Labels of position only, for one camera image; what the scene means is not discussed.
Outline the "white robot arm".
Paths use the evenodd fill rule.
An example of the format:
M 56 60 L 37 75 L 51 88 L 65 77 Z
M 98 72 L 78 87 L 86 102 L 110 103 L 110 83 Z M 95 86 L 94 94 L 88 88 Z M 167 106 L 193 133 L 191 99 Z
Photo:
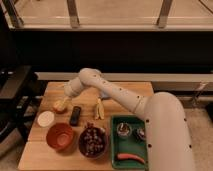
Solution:
M 186 114 L 179 99 L 168 92 L 145 96 L 105 80 L 97 69 L 83 68 L 66 82 L 71 99 L 95 87 L 145 122 L 149 171 L 196 171 Z

